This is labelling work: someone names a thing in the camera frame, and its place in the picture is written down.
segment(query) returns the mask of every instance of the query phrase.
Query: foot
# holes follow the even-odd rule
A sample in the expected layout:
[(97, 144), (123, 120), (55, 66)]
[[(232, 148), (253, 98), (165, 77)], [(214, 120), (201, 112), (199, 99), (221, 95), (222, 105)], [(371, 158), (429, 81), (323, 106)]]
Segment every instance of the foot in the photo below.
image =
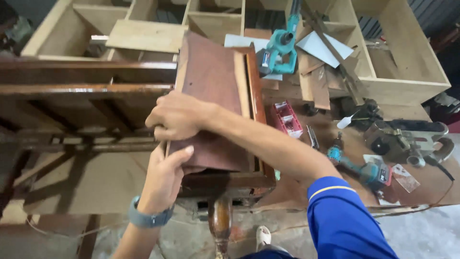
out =
[(270, 230), (268, 230), (268, 228), (265, 226), (259, 226), (257, 228), (256, 240), (257, 240), (256, 252), (258, 252), (259, 248), (271, 243)]

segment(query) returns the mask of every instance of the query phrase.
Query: blue shirt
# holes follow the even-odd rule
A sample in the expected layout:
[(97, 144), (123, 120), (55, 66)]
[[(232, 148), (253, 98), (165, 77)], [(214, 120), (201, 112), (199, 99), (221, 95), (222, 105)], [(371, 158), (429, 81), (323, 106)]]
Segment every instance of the blue shirt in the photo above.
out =
[[(378, 223), (343, 179), (323, 177), (307, 192), (308, 224), (319, 259), (397, 258)], [(286, 252), (262, 250), (242, 259), (291, 259)]]

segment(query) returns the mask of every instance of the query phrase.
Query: gray watch strap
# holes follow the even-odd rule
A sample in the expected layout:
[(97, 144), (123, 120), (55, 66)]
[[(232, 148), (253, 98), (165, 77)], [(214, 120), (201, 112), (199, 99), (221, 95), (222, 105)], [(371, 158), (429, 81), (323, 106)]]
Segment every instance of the gray watch strap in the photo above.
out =
[(131, 223), (140, 228), (155, 228), (166, 225), (168, 220), (173, 216), (174, 205), (160, 214), (149, 215), (137, 210), (137, 203), (140, 196), (134, 197), (128, 210), (128, 218)]

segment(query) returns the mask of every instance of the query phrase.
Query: cable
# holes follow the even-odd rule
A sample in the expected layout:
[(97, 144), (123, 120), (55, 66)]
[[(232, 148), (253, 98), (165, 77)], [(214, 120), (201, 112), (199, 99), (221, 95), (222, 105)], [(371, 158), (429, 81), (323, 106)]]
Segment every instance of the cable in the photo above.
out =
[(122, 221), (120, 223), (115, 223), (115, 224), (112, 224), (112, 225), (107, 225), (107, 226), (104, 226), (102, 228), (98, 228), (98, 229), (95, 229), (95, 230), (91, 230), (91, 231), (88, 231), (88, 232), (85, 232), (83, 234), (80, 234), (80, 235), (75, 235), (75, 236), (72, 236), (72, 235), (65, 235), (65, 234), (61, 234), (61, 233), (55, 233), (55, 232), (48, 232), (48, 231), (44, 231), (44, 230), (41, 230), (39, 228), (36, 227), (36, 223), (33, 222), (30, 222), (29, 219), (27, 218), (26, 219), (27, 223), (29, 224), (29, 226), (31, 226), (34, 230), (44, 234), (44, 235), (56, 235), (56, 236), (60, 236), (60, 237), (65, 237), (65, 238), (72, 238), (72, 239), (78, 239), (78, 238), (82, 238), (84, 236), (87, 236), (89, 234), (92, 234), (92, 233), (97, 233), (97, 232), (100, 232), (102, 230), (105, 230), (105, 229), (108, 229), (110, 227), (113, 227), (113, 226), (118, 226), (118, 225), (121, 225), (121, 224), (125, 224), (125, 223), (128, 223), (129, 221), (128, 220), (125, 220), (125, 221)]

